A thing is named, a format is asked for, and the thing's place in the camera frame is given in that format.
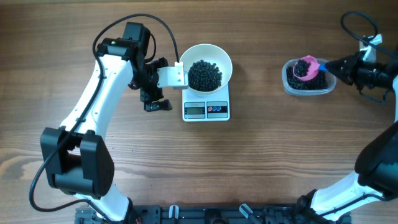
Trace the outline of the pink scoop blue handle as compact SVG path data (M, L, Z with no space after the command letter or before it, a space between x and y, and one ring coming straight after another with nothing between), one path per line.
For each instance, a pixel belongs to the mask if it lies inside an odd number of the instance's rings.
M317 59L311 55L297 60L293 66L293 75L303 82L314 79L319 72L327 72L325 63L318 63Z

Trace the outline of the white bowl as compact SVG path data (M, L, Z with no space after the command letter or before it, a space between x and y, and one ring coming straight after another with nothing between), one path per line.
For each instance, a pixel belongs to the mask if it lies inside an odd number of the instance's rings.
M217 64L220 72L223 74L221 86L210 92L196 91L189 86L188 89L191 89L197 95L202 96L213 94L228 84L233 73L233 64L229 55L222 48L212 44L198 44L186 50L180 58L180 62L183 62L184 70L186 72L189 71L189 68L194 62L199 60Z

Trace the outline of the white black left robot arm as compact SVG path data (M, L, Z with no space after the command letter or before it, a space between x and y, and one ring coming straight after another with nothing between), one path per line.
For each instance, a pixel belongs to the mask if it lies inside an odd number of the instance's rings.
M40 137L39 172L49 186L87 203L104 223L140 223L132 200L114 184L114 162L105 144L109 122L126 88L140 90L146 111L170 110L165 87L186 86L183 63L150 62L146 39L109 39L94 46L93 74L74 110Z

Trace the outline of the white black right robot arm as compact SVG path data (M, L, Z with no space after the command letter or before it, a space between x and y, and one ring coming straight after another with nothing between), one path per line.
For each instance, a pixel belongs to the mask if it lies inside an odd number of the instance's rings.
M358 89L397 92L397 62L383 65L364 59L362 52L324 66ZM354 171L335 184L310 192L297 202L301 216L314 223L337 222L341 216L371 202L397 198L397 123L393 123L359 154Z

